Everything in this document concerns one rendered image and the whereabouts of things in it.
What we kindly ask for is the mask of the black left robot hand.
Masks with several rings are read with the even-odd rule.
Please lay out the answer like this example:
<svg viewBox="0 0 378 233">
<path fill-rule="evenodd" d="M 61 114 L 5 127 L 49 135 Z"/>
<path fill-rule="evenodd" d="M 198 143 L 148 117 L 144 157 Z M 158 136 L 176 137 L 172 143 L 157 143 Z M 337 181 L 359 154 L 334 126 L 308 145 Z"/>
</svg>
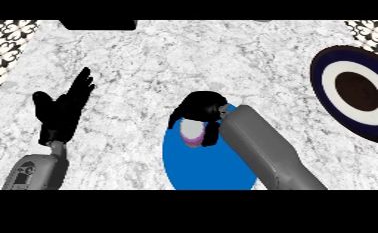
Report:
<svg viewBox="0 0 378 233">
<path fill-rule="evenodd" d="M 42 122 L 40 145 L 48 145 L 54 141 L 67 143 L 73 139 L 93 89 L 90 69 L 85 67 L 68 92 L 57 100 L 43 91 L 33 93 L 36 117 Z"/>
</svg>

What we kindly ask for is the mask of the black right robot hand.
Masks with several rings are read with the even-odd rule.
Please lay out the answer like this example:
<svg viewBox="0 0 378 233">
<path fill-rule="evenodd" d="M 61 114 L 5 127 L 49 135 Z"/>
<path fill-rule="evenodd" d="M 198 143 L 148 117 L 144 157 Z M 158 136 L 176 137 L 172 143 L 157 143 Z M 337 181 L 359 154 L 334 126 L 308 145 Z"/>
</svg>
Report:
<svg viewBox="0 0 378 233">
<path fill-rule="evenodd" d="M 201 145 L 213 146 L 219 140 L 220 114 L 219 109 L 228 104 L 226 98 L 213 91 L 195 91 L 184 99 L 179 107 L 175 109 L 170 119 L 169 128 L 175 127 L 179 119 L 185 118 L 206 122 L 206 134 Z"/>
</svg>

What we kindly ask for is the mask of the pale can with pink rim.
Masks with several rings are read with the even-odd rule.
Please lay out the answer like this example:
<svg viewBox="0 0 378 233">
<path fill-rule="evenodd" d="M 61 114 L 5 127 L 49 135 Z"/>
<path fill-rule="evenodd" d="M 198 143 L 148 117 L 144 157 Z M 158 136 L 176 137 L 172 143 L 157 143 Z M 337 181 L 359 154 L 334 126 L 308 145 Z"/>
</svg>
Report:
<svg viewBox="0 0 378 233">
<path fill-rule="evenodd" d="M 201 121 L 184 119 L 181 122 L 181 137 L 189 147 L 198 147 L 206 135 L 206 126 Z"/>
</svg>

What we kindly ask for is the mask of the blue plate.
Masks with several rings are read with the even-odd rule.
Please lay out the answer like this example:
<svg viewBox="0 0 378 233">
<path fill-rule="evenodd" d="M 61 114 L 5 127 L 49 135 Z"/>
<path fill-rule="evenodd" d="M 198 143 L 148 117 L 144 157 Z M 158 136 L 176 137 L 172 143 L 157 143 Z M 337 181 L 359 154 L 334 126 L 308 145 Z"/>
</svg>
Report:
<svg viewBox="0 0 378 233">
<path fill-rule="evenodd" d="M 250 190 L 257 176 L 228 146 L 219 128 L 213 146 L 189 147 L 181 137 L 179 119 L 166 130 L 163 163 L 176 190 Z"/>
</svg>

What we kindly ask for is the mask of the navy white and brown plate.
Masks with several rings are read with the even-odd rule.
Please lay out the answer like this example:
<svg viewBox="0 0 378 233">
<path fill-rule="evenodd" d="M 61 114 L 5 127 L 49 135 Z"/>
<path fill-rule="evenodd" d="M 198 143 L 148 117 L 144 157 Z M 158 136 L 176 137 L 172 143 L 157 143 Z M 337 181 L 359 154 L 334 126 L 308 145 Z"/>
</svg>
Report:
<svg viewBox="0 0 378 233">
<path fill-rule="evenodd" d="M 315 56 L 310 82 L 339 123 L 378 143 L 378 55 L 353 46 L 333 46 Z"/>
</svg>

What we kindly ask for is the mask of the black appliance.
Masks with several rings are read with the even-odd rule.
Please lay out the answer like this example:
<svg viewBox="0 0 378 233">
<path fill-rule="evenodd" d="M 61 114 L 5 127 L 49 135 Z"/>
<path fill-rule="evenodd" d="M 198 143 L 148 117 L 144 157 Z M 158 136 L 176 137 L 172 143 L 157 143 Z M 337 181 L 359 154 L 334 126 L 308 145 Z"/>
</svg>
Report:
<svg viewBox="0 0 378 233">
<path fill-rule="evenodd" d="M 135 30 L 136 20 L 62 20 L 62 25 L 68 30 Z"/>
</svg>

